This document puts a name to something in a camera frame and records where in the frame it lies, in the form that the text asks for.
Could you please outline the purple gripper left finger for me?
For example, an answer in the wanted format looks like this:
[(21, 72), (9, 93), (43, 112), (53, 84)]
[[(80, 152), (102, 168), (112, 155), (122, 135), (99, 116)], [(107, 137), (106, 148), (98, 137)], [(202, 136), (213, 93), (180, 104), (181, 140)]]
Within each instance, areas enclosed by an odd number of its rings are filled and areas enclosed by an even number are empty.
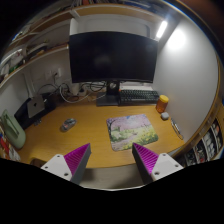
[(85, 144), (66, 155), (56, 154), (42, 169), (79, 185), (90, 155), (90, 144)]

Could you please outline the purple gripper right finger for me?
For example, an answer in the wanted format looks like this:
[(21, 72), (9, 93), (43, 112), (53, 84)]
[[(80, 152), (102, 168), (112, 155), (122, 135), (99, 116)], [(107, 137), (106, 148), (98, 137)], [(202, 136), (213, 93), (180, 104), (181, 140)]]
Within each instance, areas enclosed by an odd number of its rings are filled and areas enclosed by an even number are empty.
[(156, 154), (137, 143), (132, 145), (132, 154), (144, 184), (149, 184), (182, 169), (182, 166), (167, 153)]

